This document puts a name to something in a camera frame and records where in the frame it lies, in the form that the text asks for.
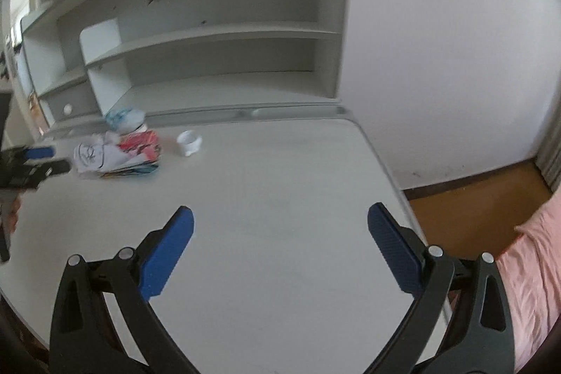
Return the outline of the person's left hand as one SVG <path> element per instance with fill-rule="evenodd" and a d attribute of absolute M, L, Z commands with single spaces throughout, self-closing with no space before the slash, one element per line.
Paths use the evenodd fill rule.
<path fill-rule="evenodd" d="M 21 208 L 21 203 L 21 197 L 16 197 L 15 200 L 12 201 L 12 206 L 8 211 L 7 227 L 10 233 L 15 232 L 19 220 L 19 210 Z"/>

